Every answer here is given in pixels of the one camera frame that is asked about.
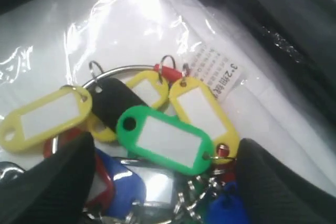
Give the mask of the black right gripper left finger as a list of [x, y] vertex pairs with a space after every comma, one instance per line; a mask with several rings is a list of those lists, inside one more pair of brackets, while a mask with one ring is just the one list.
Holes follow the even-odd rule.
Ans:
[[78, 223], [94, 174], [94, 140], [84, 132], [1, 185], [1, 223]]

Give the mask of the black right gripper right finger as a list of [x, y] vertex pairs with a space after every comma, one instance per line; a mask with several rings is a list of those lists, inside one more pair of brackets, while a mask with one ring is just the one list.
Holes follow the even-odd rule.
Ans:
[[335, 223], [335, 197], [252, 139], [240, 141], [236, 181], [251, 223]]

